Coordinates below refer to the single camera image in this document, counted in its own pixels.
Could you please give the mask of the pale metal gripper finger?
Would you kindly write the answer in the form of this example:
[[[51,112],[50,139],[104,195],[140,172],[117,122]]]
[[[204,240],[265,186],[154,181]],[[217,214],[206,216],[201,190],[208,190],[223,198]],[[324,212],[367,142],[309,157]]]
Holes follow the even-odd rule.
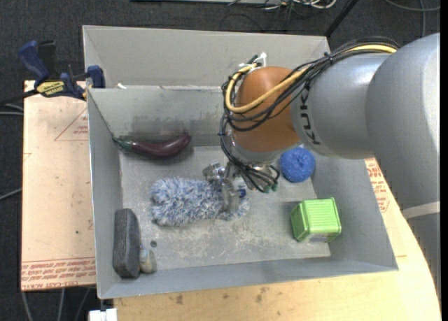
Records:
[[[240,191],[234,181],[225,178],[222,183],[223,210],[237,212],[239,209]]]
[[[225,177],[225,168],[220,162],[213,162],[202,170],[202,175],[209,182],[218,182]]]

